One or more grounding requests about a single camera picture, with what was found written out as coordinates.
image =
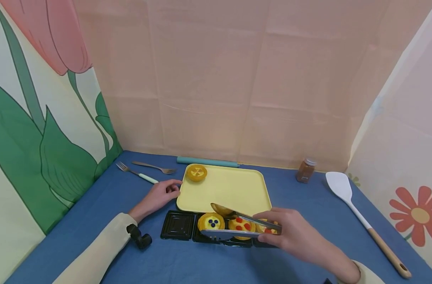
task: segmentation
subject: spice jar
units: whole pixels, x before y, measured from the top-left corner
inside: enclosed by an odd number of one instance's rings
[[[308,183],[309,178],[311,178],[312,173],[314,173],[316,164],[317,163],[313,159],[306,158],[296,173],[296,180],[302,183]]]

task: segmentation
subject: tongs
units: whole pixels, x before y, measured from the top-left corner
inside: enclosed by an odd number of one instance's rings
[[[278,234],[281,234],[282,226],[273,224],[272,222],[263,221],[260,219],[252,218],[249,215],[246,215],[241,212],[237,212],[235,210],[229,209],[225,206],[211,203],[211,207],[213,210],[215,210],[216,213],[221,215],[223,218],[226,219],[235,219],[237,217],[240,217],[242,219],[245,219],[247,221],[251,221],[255,224],[260,224],[262,226],[265,226],[270,229],[274,229],[277,231]],[[253,237],[257,238],[261,233],[257,232],[246,232],[246,231],[238,231],[238,230],[201,230],[202,234],[204,234],[207,237],[210,237],[213,240],[228,240],[232,237]]]

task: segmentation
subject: beige sleeve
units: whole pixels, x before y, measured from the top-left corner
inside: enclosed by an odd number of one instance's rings
[[[377,276],[372,270],[367,268],[364,264],[359,263],[357,261],[353,262],[358,266],[359,271],[361,272],[361,278],[357,282],[357,284],[384,284],[383,280],[380,279],[380,277]]]
[[[112,260],[129,241],[126,227],[137,222],[120,213],[101,231],[53,284],[99,284]]]

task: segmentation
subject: fabric backdrop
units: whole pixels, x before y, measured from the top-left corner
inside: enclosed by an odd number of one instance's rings
[[[85,0],[76,10],[125,149],[347,167],[432,0]]]
[[[347,172],[432,267],[432,12],[366,120]]]
[[[121,152],[70,0],[0,1],[0,283]]]

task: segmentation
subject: table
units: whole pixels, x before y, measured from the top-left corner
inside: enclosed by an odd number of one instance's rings
[[[175,174],[167,176],[153,168],[133,165],[157,180],[182,179],[186,165],[177,164],[176,159],[125,151],[117,161],[129,166],[131,161],[142,161],[177,168]],[[432,270],[353,183],[353,203],[410,269],[410,280],[399,276],[355,215],[330,191],[324,174],[314,173],[305,185],[295,180],[294,170],[241,167],[263,173],[273,206],[298,210],[324,237],[372,269],[385,283],[432,283]],[[128,212],[150,188],[151,183],[112,164],[6,283],[52,283],[115,215]],[[129,242],[112,262],[102,283],[313,284],[323,283],[326,278],[336,283],[335,277],[324,269],[303,263],[277,248],[160,239],[165,215],[171,209],[176,209],[174,202],[142,221],[140,230],[150,234],[153,243],[142,252]]]

